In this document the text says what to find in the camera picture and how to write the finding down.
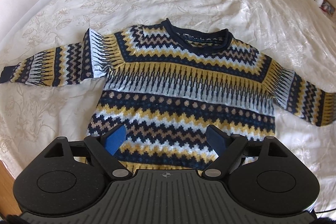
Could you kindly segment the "navy yellow patterned knit sweater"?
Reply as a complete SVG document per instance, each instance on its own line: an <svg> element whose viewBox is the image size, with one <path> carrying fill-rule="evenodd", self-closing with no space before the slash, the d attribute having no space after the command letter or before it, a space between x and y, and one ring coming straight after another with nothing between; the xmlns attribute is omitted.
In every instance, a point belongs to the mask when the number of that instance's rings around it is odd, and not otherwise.
<svg viewBox="0 0 336 224"><path fill-rule="evenodd" d="M282 67L228 30L203 33L160 24L134 25L41 51L5 67L1 82L36 86L103 79L87 127L102 135L121 123L116 158L130 170L203 170L216 154L206 128L263 139L275 134L274 107L318 127L335 121L335 94Z"/></svg>

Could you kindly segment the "cream floral bedspread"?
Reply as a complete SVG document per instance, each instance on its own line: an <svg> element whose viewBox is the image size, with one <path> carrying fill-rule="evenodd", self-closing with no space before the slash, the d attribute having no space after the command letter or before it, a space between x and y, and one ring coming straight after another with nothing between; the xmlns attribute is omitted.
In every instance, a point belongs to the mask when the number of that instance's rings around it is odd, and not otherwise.
<svg viewBox="0 0 336 224"><path fill-rule="evenodd" d="M335 94L335 30L313 0L54 0L1 47L1 73L36 53L83 41L88 29L110 35L130 26L228 30ZM103 79L36 86L1 82L1 161L13 176L56 137L84 139L104 88ZM335 121L315 126L274 107L275 136L318 178L315 209L335 217Z"/></svg>

